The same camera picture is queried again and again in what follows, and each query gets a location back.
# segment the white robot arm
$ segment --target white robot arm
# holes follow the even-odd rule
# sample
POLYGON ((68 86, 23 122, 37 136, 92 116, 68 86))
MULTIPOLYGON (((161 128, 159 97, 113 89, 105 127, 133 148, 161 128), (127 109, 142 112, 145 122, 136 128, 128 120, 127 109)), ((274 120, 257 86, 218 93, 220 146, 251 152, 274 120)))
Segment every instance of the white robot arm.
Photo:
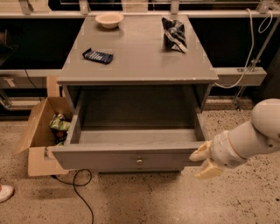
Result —
POLYGON ((280 100, 268 99, 254 106, 251 119, 232 130, 224 130, 213 140, 203 143, 191 156, 205 160, 198 179, 222 174, 225 167, 235 168, 258 154, 280 150, 280 100))

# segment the drawer knob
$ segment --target drawer knob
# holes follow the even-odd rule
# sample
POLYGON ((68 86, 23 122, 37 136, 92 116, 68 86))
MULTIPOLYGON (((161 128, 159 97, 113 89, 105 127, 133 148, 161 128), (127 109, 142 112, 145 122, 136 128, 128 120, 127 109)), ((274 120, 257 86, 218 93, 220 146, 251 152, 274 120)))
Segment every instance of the drawer knob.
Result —
POLYGON ((137 165, 142 165, 143 164, 143 160, 141 159, 141 157, 138 157, 137 161, 136 161, 137 165))

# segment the cardboard box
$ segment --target cardboard box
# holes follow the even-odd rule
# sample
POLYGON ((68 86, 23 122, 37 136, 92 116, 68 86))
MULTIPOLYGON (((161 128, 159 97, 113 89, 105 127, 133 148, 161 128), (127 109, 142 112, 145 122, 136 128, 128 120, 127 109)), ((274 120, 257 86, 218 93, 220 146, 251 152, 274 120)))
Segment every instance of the cardboard box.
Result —
POLYGON ((54 115, 63 114, 67 120, 73 113, 64 97, 48 97, 36 105, 28 119, 27 127, 17 143, 14 155, 29 150, 28 175, 44 176, 67 174, 52 154, 55 145, 55 135, 49 127, 54 115))

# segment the terrazzo floor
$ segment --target terrazzo floor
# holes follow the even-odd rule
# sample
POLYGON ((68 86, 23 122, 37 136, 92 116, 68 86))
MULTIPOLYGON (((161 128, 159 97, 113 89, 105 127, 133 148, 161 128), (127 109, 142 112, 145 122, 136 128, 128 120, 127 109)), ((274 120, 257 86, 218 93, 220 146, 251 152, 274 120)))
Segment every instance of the terrazzo floor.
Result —
MULTIPOLYGON (((223 104, 203 112, 210 138, 249 119, 250 110, 223 104)), ((91 223, 91 214, 70 185, 47 176, 27 176, 25 151, 12 156, 27 122, 0 122, 0 183, 15 186, 15 195, 0 204, 0 223, 91 223)), ((280 152, 252 157, 222 176, 197 180, 199 167, 180 174, 99 175, 78 187, 94 211, 95 224, 280 223, 280 152)), ((75 171, 59 176, 72 181, 75 171)), ((78 181, 85 180, 81 174, 78 181)))

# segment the drawer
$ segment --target drawer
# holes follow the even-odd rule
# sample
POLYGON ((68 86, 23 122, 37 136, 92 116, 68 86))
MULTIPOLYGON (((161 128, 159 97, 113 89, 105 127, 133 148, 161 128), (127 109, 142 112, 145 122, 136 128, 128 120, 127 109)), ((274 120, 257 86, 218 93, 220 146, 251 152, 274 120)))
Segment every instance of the drawer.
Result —
POLYGON ((207 138, 191 85, 69 87, 77 103, 63 147, 64 169, 181 171, 207 138))

